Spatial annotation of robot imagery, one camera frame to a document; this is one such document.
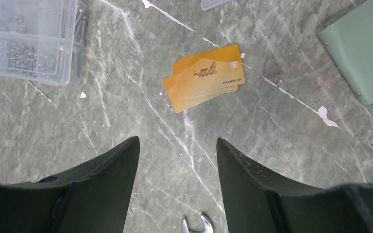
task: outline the screw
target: screw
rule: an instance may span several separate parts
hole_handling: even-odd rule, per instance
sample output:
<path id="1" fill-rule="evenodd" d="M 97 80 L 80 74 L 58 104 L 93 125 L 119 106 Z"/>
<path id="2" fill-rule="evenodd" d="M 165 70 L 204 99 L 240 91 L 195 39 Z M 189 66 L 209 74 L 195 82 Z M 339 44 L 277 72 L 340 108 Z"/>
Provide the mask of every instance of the screw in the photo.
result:
<path id="1" fill-rule="evenodd" d="M 33 50 L 34 50 L 33 48 L 27 48 L 25 49 L 24 53 L 28 56 L 34 56 L 35 53 L 33 52 Z"/>
<path id="2" fill-rule="evenodd" d="M 25 48 L 25 46 L 23 46 L 22 44 L 18 44 L 17 46 L 17 53 L 21 54 L 23 53 L 23 49 Z"/>
<path id="3" fill-rule="evenodd" d="M 42 60 L 39 61 L 38 66 L 41 68 L 47 68 L 48 67 L 48 56 L 44 55 L 42 57 Z"/>
<path id="4" fill-rule="evenodd" d="M 32 68 L 32 66 L 33 66 L 33 64 L 34 64 L 34 59 L 32 59 L 32 58 L 26 58 L 26 62 L 25 62 L 25 64 L 28 64 L 31 68 Z"/>
<path id="5" fill-rule="evenodd" d="M 86 30 L 88 29 L 88 17 L 83 17 L 82 29 L 81 29 L 81 39 L 79 43 L 85 44 Z"/>
<path id="6" fill-rule="evenodd" d="M 82 31 L 82 20 L 81 21 L 79 21 L 79 23 L 78 23 L 78 27 L 75 27 L 75 35 L 74 35 L 74 40 L 75 41 L 78 41 L 78 38 L 79 38 L 79 36 L 81 35 L 81 31 Z"/>
<path id="7" fill-rule="evenodd" d="M 74 74 L 75 74 L 75 77 L 80 77 L 80 75 L 81 75 L 81 71 L 79 70 L 79 63 L 78 63 L 78 56 L 79 56 L 79 54 L 80 54 L 80 52 L 81 52 L 81 50 L 78 48 L 78 47 L 73 47 L 73 49 L 72 49 L 72 57 L 73 57 L 73 59 L 74 59 L 74 63 L 73 63 L 73 65 L 74 65 Z"/>
<path id="8" fill-rule="evenodd" d="M 21 62 L 26 62 L 26 55 L 24 53 L 21 54 L 19 59 L 20 59 Z"/>
<path id="9" fill-rule="evenodd" d="M 75 29 L 76 29 L 76 26 L 78 26 L 78 23 L 82 20 L 82 18 L 84 17 L 84 12 L 85 10 L 82 9 L 82 8 L 79 8 L 77 13 L 76 13 L 76 21 L 75 21 Z"/>
<path id="10" fill-rule="evenodd" d="M 9 59 L 11 60 L 11 62 L 13 62 L 13 63 L 15 63 L 15 61 L 16 61 L 16 58 L 15 58 L 15 56 L 10 56 L 9 57 Z"/>
<path id="11" fill-rule="evenodd" d="M 21 33 L 21 34 L 25 34 L 28 30 L 26 30 L 26 28 L 19 28 L 17 30 L 17 32 Z"/>
<path id="12" fill-rule="evenodd" d="M 11 50 L 9 50 L 11 55 L 15 56 L 17 54 L 17 50 L 15 48 L 11 48 Z"/>
<path id="13" fill-rule="evenodd" d="M 16 15 L 15 16 L 15 22 L 22 24 L 23 23 L 23 16 L 22 15 Z"/>
<path id="14" fill-rule="evenodd" d="M 22 64 L 22 62 L 20 60 L 17 60 L 17 62 L 15 63 L 15 65 L 17 67 L 21 67 L 23 64 Z"/>

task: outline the white debris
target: white debris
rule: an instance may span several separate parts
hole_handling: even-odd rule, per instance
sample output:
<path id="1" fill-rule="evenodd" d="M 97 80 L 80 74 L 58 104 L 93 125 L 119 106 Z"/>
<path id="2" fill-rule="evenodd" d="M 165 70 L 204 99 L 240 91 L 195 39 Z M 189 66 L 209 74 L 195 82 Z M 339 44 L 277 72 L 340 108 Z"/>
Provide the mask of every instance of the white debris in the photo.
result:
<path id="1" fill-rule="evenodd" d="M 338 124 L 328 119 L 328 111 L 324 106 L 321 106 L 321 108 L 318 109 L 317 114 L 322 118 L 327 126 L 339 127 Z"/>
<path id="2" fill-rule="evenodd" d="M 79 96 L 80 99 L 85 99 L 86 98 L 86 94 L 85 92 L 82 92 L 81 95 Z"/>

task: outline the white vein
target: white vein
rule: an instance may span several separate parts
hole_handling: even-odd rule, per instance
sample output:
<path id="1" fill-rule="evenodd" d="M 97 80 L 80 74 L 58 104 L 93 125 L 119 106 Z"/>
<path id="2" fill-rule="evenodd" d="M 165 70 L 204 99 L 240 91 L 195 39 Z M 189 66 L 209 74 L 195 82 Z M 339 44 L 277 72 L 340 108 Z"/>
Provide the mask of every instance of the white vein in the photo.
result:
<path id="1" fill-rule="evenodd" d="M 215 165 L 215 163 L 212 161 L 212 159 L 209 158 L 208 153 L 201 147 L 201 145 L 197 142 L 196 139 L 194 139 L 194 142 L 198 145 L 198 147 L 202 150 L 202 152 L 205 154 L 205 156 L 208 158 L 209 162 L 211 162 L 212 166 L 218 170 L 218 167 Z"/>
<path id="2" fill-rule="evenodd" d="M 148 213 L 148 212 L 146 212 L 146 211 L 144 211 L 144 210 L 142 210 L 142 209 L 136 209 L 136 210 L 139 210 L 139 211 L 141 211 L 141 212 L 147 214 L 149 217 L 152 217 L 152 215 L 151 215 L 150 213 Z"/>
<path id="3" fill-rule="evenodd" d="M 356 7 L 356 4 L 353 0 L 350 0 L 350 2 L 354 5 L 354 7 Z"/>
<path id="4" fill-rule="evenodd" d="M 19 149 L 18 149 L 18 181 L 20 183 L 20 154 L 19 154 Z"/>
<path id="5" fill-rule="evenodd" d="M 175 214 L 174 212 L 172 212 L 171 210 L 169 210 L 169 209 L 165 208 L 164 206 L 162 206 L 159 202 L 157 202 L 157 204 L 158 204 L 159 206 L 161 206 L 162 209 L 168 211 L 168 213 L 174 215 L 175 217 L 179 217 L 178 215 L 176 215 L 176 214 Z"/>
<path id="6" fill-rule="evenodd" d="M 182 204 L 182 205 L 185 206 L 186 208 L 192 210 L 193 212 L 196 212 L 196 213 L 199 214 L 199 215 L 201 214 L 200 212 L 198 212 L 198 211 L 192 209 L 189 205 L 187 205 L 187 204 L 183 203 L 182 201 L 178 200 L 177 198 L 175 198 L 175 197 L 172 196 L 171 194 L 169 194 L 169 193 L 165 192 L 164 190 L 158 188 L 157 186 L 153 185 L 150 181 L 147 180 L 147 182 L 148 182 L 150 185 L 152 185 L 154 188 L 158 189 L 159 191 L 161 191 L 162 193 L 164 193 L 164 194 L 167 195 L 168 197 L 174 199 L 176 202 Z"/>
<path id="7" fill-rule="evenodd" d="M 319 19 L 319 16 L 312 10 L 311 8 L 311 5 L 306 1 L 304 0 L 305 4 L 307 4 L 307 6 L 309 7 L 309 9 L 311 10 L 311 12 L 315 15 L 316 19 L 317 19 L 317 22 L 321 25 L 322 28 L 325 28 L 324 25 L 321 24 L 320 22 L 320 19 Z"/>
<path id="8" fill-rule="evenodd" d="M 40 160 L 40 159 L 36 158 L 35 156 L 31 155 L 31 157 L 32 157 L 32 158 L 34 158 L 34 159 L 36 159 L 37 161 L 39 161 L 39 162 L 41 162 L 41 163 L 45 164 L 46 166 L 48 166 L 48 164 L 47 164 L 47 163 L 45 163 L 44 161 L 42 161 L 42 160 Z"/>
<path id="9" fill-rule="evenodd" d="M 358 157 L 356 156 L 356 153 L 355 153 L 355 151 L 352 147 L 351 147 L 351 150 L 354 153 L 356 164 L 358 166 L 359 172 L 361 172 L 362 180 L 366 183 L 367 181 L 365 180 L 364 172 L 362 172 L 361 165 L 359 164 L 359 161 L 358 161 Z"/>
<path id="10" fill-rule="evenodd" d="M 278 20 L 282 23 L 283 27 L 287 30 L 289 36 L 291 37 L 291 39 L 294 41 L 295 45 L 298 47 L 299 51 L 301 52 L 301 54 L 303 55 L 306 63 L 310 66 L 310 68 L 312 69 L 312 71 L 314 72 L 315 76 L 317 76 L 317 78 L 324 84 L 326 85 L 327 87 L 329 87 L 326 83 L 324 83 L 324 81 L 318 76 L 318 73 L 315 71 L 314 67 L 312 66 L 312 64 L 309 62 L 308 60 L 308 57 L 305 55 L 304 51 L 302 51 L 301 47 L 298 45 L 297 41 L 295 40 L 294 36 L 291 34 L 291 31 L 289 30 L 288 26 L 285 24 L 284 20 L 281 18 L 281 16 L 279 15 L 279 13 L 277 12 L 276 8 L 272 5 L 272 3 L 269 1 L 269 4 L 270 6 L 272 7 L 272 9 L 274 10 L 274 12 L 276 13 L 277 15 L 277 18 Z"/>
<path id="11" fill-rule="evenodd" d="M 284 128 L 282 128 L 282 127 L 278 124 L 278 122 L 276 122 L 276 121 L 274 120 L 274 118 L 272 118 L 272 114 L 271 114 L 270 112 L 268 112 L 268 110 L 267 110 L 266 108 L 264 108 L 263 106 L 261 106 L 261 108 L 262 108 L 266 113 L 268 113 L 268 115 L 270 116 L 270 119 L 275 123 L 275 125 L 278 126 L 278 128 L 279 128 L 283 133 L 285 133 Z"/>
<path id="12" fill-rule="evenodd" d="M 338 163 L 338 161 L 336 159 L 334 159 L 335 163 L 338 164 L 338 166 L 341 167 L 342 170 L 344 170 L 346 173 L 348 173 L 348 175 L 350 175 L 351 178 L 353 178 L 353 176 L 351 175 L 351 173 L 349 173 L 347 170 L 345 170 L 345 168 L 343 166 L 341 166 L 341 164 Z"/>
<path id="13" fill-rule="evenodd" d="M 244 66 L 246 66 L 248 69 L 252 69 L 251 67 L 247 66 L 245 63 L 242 63 Z"/>
<path id="14" fill-rule="evenodd" d="M 170 20 L 174 21 L 175 23 L 177 23 L 177 24 L 185 27 L 186 29 L 190 30 L 191 32 L 195 32 L 192 28 L 188 27 L 187 25 L 185 25 L 181 21 L 175 19 L 170 14 L 168 14 L 168 12 L 161 10 L 160 8 L 158 8 L 157 6 L 155 6 L 154 4 L 152 4 L 151 2 L 149 2 L 148 0 L 142 0 L 142 2 L 144 3 L 145 8 L 153 7 L 155 9 L 157 9 L 159 12 L 161 12 L 162 14 L 164 14 L 166 17 L 168 17 Z"/>
<path id="15" fill-rule="evenodd" d="M 204 189 L 209 193 L 209 195 L 212 197 L 212 199 L 215 201 L 215 203 L 217 204 L 218 208 L 225 214 L 225 211 L 224 209 L 222 208 L 222 206 L 218 203 L 217 199 L 214 197 L 214 195 L 212 194 L 212 192 L 209 190 L 209 188 L 203 183 L 201 177 L 198 175 L 198 173 L 196 172 L 195 170 L 195 165 L 194 165 L 194 159 L 193 159 L 193 156 L 191 155 L 191 153 L 189 152 L 187 146 L 185 145 L 184 142 L 182 142 L 176 135 L 175 133 L 173 132 L 172 128 L 162 119 L 162 117 L 158 114 L 158 112 L 154 109 L 154 107 L 152 106 L 152 104 L 149 102 L 149 100 L 147 98 L 145 98 L 146 102 L 148 103 L 149 107 L 155 112 L 155 114 L 158 116 L 158 118 L 161 120 L 161 122 L 168 128 L 168 130 L 170 131 L 170 133 L 172 134 L 173 137 L 175 137 L 175 139 L 177 140 L 177 142 L 179 143 L 179 145 L 181 145 L 181 147 L 185 150 L 185 152 L 187 153 L 187 155 L 190 157 L 191 159 L 191 164 L 189 165 L 191 168 L 192 168 L 192 171 L 194 172 L 195 176 L 197 177 L 198 181 L 202 184 L 202 186 L 204 187 Z"/>
<path id="16" fill-rule="evenodd" d="M 284 65 L 282 64 L 281 60 L 279 59 L 278 55 L 275 53 L 273 46 L 270 43 L 270 40 L 264 35 L 264 33 L 256 26 L 256 29 L 258 30 L 259 33 L 261 33 L 262 37 L 265 39 L 265 43 L 267 45 L 267 48 L 274 54 L 275 59 L 279 63 L 282 69 L 284 68 Z"/>
<path id="17" fill-rule="evenodd" d="M 209 43 L 211 43 L 211 44 L 212 44 L 213 46 L 215 46 L 215 47 L 219 48 L 219 46 L 218 46 L 218 45 L 216 45 L 216 44 L 212 43 L 212 41 L 208 40 L 208 39 L 207 39 L 207 38 L 205 38 L 204 36 L 202 37 L 202 39 L 203 39 L 204 41 L 206 41 L 206 42 L 209 42 Z"/>
<path id="18" fill-rule="evenodd" d="M 98 62 L 99 65 L 101 66 L 101 69 L 102 69 L 102 74 L 101 75 L 94 75 L 95 77 L 95 82 L 98 86 L 98 92 L 99 92 L 99 96 L 101 98 L 101 104 L 102 104 L 102 112 L 103 112 L 103 115 L 105 117 L 105 120 L 106 120 L 106 125 L 108 127 L 110 127 L 110 123 L 109 123 L 109 119 L 108 119 L 108 116 L 106 115 L 106 107 L 105 107 L 105 103 L 103 102 L 103 91 L 104 91 L 104 85 L 106 83 L 106 62 L 104 60 L 104 51 L 102 49 L 102 42 L 101 42 L 101 31 L 98 30 L 97 31 L 97 34 L 96 34 L 96 38 L 98 39 L 98 45 L 99 45 L 99 49 L 101 51 L 101 62 Z"/>
<path id="19" fill-rule="evenodd" d="M 88 128 L 86 127 L 84 120 L 82 120 L 82 117 L 81 117 L 81 116 L 79 116 L 79 117 L 81 118 L 81 122 L 82 122 L 82 124 L 84 125 L 84 128 L 82 129 L 82 132 L 84 133 L 85 137 L 88 139 L 89 143 L 91 144 L 91 146 L 92 146 L 92 148 L 94 149 L 94 151 L 96 152 L 96 154 L 99 155 L 99 153 L 98 153 L 98 151 L 96 150 L 94 144 L 92 143 L 91 138 L 89 137 Z"/>
<path id="20" fill-rule="evenodd" d="M 164 131 L 161 129 L 161 127 L 158 126 L 158 133 L 160 133 L 169 143 L 171 143 L 172 146 L 175 147 L 175 145 L 171 142 L 171 140 L 167 137 L 167 135 L 164 133 Z"/>
<path id="21" fill-rule="evenodd" d="M 288 93 L 286 90 L 280 88 L 277 84 L 275 84 L 275 83 L 272 82 L 271 80 L 265 78 L 265 77 L 262 76 L 262 75 L 261 75 L 261 77 L 264 78 L 264 80 L 265 80 L 266 82 L 268 82 L 269 84 L 271 84 L 272 86 L 274 86 L 274 87 L 278 87 L 278 89 L 279 89 L 282 93 L 288 95 L 291 99 L 296 99 L 300 104 L 302 104 L 303 106 L 307 107 L 307 108 L 308 108 L 309 110 L 311 110 L 313 113 L 317 114 L 317 115 L 318 115 L 318 116 L 323 120 L 323 122 L 324 122 L 327 126 L 329 126 L 329 127 L 337 127 L 337 128 L 339 128 L 339 126 L 338 126 L 337 123 L 335 123 L 334 121 L 328 119 L 328 116 L 327 116 L 328 111 L 327 111 L 327 108 L 325 108 L 324 106 L 321 106 L 321 107 L 319 108 L 318 111 L 315 111 L 313 108 L 311 108 L 310 106 L 306 105 L 304 102 L 302 102 L 301 100 L 299 100 L 299 99 L 296 98 L 295 96 L 291 95 L 291 94 Z"/>

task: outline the printed logo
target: printed logo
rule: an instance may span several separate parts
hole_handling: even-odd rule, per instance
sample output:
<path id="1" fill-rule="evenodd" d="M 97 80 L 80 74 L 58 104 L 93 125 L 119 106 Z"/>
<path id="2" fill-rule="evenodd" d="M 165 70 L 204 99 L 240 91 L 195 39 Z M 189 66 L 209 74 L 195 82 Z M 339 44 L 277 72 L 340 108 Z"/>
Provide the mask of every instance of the printed logo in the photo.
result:
<path id="1" fill-rule="evenodd" d="M 200 73 L 194 73 L 195 76 L 197 76 L 197 78 L 202 78 L 202 77 L 205 77 L 205 76 L 209 76 L 209 75 L 213 75 L 213 74 L 216 74 L 217 73 L 217 70 L 216 70 L 216 67 L 215 67 L 215 62 L 212 63 L 211 65 L 211 68 L 208 69 L 201 69 L 201 72 Z"/>

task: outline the black plastic part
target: black plastic part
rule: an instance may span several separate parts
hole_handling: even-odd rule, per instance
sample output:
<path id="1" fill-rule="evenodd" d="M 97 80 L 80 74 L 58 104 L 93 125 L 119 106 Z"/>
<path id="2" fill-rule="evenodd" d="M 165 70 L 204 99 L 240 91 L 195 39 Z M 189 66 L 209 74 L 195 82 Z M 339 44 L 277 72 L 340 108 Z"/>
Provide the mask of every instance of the black plastic part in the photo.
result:
<path id="1" fill-rule="evenodd" d="M 38 183 L 0 185 L 0 232 L 121 233 L 139 160 L 131 137 Z"/>
<path id="2" fill-rule="evenodd" d="M 231 233 L 373 233 L 373 184 L 322 190 L 288 179 L 217 142 Z"/>

